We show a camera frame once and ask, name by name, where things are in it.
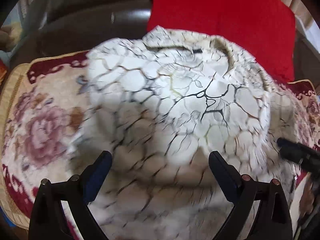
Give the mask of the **white black-patterned coat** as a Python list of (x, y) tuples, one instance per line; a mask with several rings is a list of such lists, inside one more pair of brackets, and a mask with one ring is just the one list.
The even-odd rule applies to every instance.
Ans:
[(221, 36), (157, 27), (87, 54), (89, 108), (75, 167), (113, 164), (89, 209), (109, 239), (212, 239), (232, 209), (208, 165), (218, 151), (293, 199), (294, 165), (276, 140), (297, 137), (295, 100), (246, 50)]

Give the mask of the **floral red beige sofa cover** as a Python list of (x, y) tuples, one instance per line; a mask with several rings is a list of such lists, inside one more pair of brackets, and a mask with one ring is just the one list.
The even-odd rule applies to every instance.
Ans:
[[(98, 155), (75, 167), (71, 144), (89, 108), (87, 98), (88, 59), (55, 66), (36, 76), (31, 67), (15, 90), (4, 122), (2, 164), (8, 192), (21, 211), (35, 201), (42, 178), (60, 182), (81, 172)], [(311, 85), (302, 82), (279, 84), (295, 100), (296, 139), (319, 146), (319, 100)]]

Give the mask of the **beige dotted curtain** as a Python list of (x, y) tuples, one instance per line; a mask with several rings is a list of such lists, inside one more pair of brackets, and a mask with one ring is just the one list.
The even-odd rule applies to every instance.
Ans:
[(301, 0), (281, 1), (292, 10), (295, 16), (301, 20), (304, 29), (308, 30), (311, 27), (313, 23), (313, 17)]

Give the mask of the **red blanket on sofa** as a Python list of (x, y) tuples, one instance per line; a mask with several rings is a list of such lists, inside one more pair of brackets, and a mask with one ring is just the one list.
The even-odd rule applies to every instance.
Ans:
[(249, 51), (274, 79), (295, 79), (296, 21), (281, 0), (152, 0), (155, 26), (220, 35)]

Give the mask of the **dark brown leather sofa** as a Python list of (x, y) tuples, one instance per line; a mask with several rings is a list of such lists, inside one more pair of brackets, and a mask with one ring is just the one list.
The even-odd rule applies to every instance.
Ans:
[[(319, 0), (301, 1), (319, 24)], [(149, 31), (151, 10), (152, 0), (34, 0), (9, 66), (88, 50), (114, 37), (141, 38)], [(304, 29), (297, 16), (295, 21), (294, 81), (308, 79), (318, 86), (319, 52), (306, 37), (310, 28)]]

